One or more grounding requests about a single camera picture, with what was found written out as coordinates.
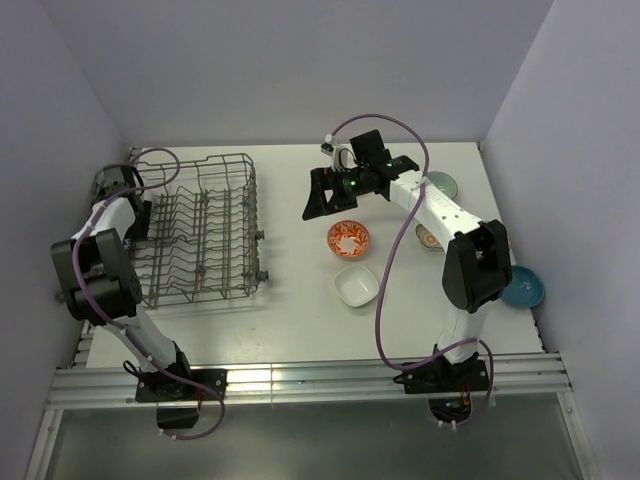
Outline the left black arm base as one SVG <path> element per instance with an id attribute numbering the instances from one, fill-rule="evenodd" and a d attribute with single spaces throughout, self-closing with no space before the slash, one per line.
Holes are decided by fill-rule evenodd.
<path id="1" fill-rule="evenodd" d="M 202 402 L 217 399 L 208 391 L 170 379 L 160 372 L 143 372 L 128 360 L 123 362 L 123 368 L 137 380 L 135 402 L 157 404 L 156 424 L 164 430 L 192 429 L 199 420 Z M 225 369 L 185 370 L 182 366 L 171 366 L 169 371 L 174 375 L 185 374 L 189 381 L 208 387 L 221 398 L 225 396 Z"/>

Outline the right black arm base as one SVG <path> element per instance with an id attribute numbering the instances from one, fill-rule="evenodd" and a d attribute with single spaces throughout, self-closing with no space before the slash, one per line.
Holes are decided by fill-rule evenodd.
<path id="1" fill-rule="evenodd" d="M 467 360 L 452 364 L 441 356 L 419 368 L 412 367 L 393 378 L 406 394 L 433 394 L 485 391 L 490 386 L 486 363 L 474 353 Z"/>

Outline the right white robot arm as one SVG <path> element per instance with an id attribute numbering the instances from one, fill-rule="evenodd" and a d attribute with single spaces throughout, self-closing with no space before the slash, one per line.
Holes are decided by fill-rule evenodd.
<path id="1" fill-rule="evenodd" d="M 477 352 L 479 337 L 492 302 L 512 281 L 505 226 L 485 221 L 447 197 L 409 157 L 394 157 L 381 134 L 372 130 L 351 139 L 354 166 L 341 161 L 344 145 L 327 135 L 321 145 L 331 164 L 310 173 L 310 194 L 302 213 L 311 220 L 354 209 L 358 198 L 382 196 L 407 211 L 409 222 L 423 225 L 443 247 L 446 257 L 442 287 L 450 303 L 434 355 L 435 383 L 452 390 L 468 374 L 468 361 Z"/>

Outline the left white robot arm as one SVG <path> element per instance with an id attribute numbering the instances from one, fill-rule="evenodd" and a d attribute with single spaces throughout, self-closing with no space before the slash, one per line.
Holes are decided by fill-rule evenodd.
<path id="1" fill-rule="evenodd" d="M 160 400 L 184 400 L 195 392 L 195 375 L 177 344 L 156 327 L 142 305 L 143 292 L 127 240 L 147 238 L 151 203 L 142 198 L 133 166 L 103 170 L 91 215 L 70 239 L 50 253 L 61 295 L 71 316 L 112 333 L 135 356 L 125 371 L 143 391 Z"/>

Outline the small flower shaped dish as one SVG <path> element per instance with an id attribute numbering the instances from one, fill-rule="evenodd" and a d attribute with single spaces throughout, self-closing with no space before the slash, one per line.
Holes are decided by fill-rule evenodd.
<path id="1" fill-rule="evenodd" d="M 415 228 L 416 236 L 421 245 L 430 250 L 441 250 L 442 246 L 437 238 L 422 224 L 418 224 Z"/>

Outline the orange floral pattern bowl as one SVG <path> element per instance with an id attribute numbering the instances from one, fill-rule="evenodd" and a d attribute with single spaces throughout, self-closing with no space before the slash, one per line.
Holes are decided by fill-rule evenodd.
<path id="1" fill-rule="evenodd" d="M 341 220 L 329 228 L 327 245 L 336 256 L 355 260 L 368 252 L 371 246 L 371 235 L 360 222 Z"/>

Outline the white square bowl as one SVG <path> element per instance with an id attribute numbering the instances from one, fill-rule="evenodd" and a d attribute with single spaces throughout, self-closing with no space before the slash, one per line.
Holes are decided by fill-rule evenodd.
<path id="1" fill-rule="evenodd" d="M 334 288 L 344 304 L 359 308 L 377 297 L 379 282 L 367 267 L 352 265 L 335 275 Z"/>

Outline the pale teal bowl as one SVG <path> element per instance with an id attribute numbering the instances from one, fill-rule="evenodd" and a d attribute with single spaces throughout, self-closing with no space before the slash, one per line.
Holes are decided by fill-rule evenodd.
<path id="1" fill-rule="evenodd" d="M 427 178 L 448 198 L 455 199 L 458 195 L 458 184 L 449 174 L 441 171 L 430 171 L 427 174 Z"/>

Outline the blue glazed bowl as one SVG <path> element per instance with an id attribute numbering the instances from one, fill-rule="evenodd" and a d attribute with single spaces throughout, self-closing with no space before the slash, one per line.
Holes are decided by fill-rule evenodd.
<path id="1" fill-rule="evenodd" d="M 518 309 L 538 306 L 545 297 L 545 287 L 541 279 L 529 268 L 514 265 L 512 281 L 504 289 L 502 300 Z"/>

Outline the aluminium mounting rail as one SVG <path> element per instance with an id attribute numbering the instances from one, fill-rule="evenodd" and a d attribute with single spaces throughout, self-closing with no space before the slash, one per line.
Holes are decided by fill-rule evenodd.
<path id="1" fill-rule="evenodd" d="M 547 394 L 572 390 L 555 354 L 498 354 L 493 394 Z M 376 360 L 225 365 L 227 405 L 325 403 L 407 399 L 396 372 Z M 141 408 L 135 379 L 118 368 L 59 370 L 45 409 Z"/>

